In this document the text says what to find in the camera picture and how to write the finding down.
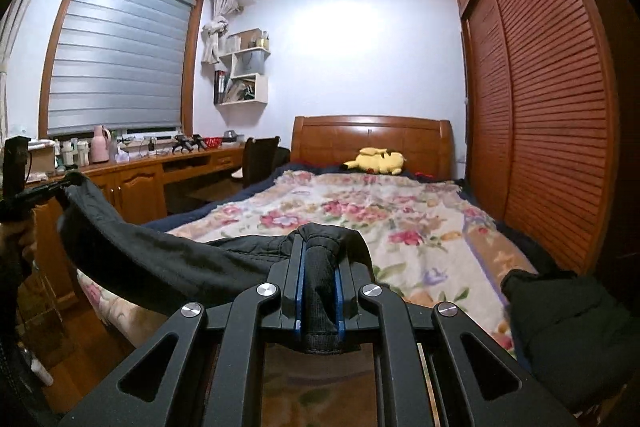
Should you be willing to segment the person's left hand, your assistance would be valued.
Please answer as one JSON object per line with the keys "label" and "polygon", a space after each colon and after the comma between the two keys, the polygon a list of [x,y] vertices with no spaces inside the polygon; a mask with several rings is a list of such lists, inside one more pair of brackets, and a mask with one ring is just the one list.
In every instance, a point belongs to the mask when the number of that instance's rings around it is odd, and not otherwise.
{"label": "person's left hand", "polygon": [[1,257],[10,260],[24,259],[32,263],[37,250],[36,219],[28,219],[1,225]]}

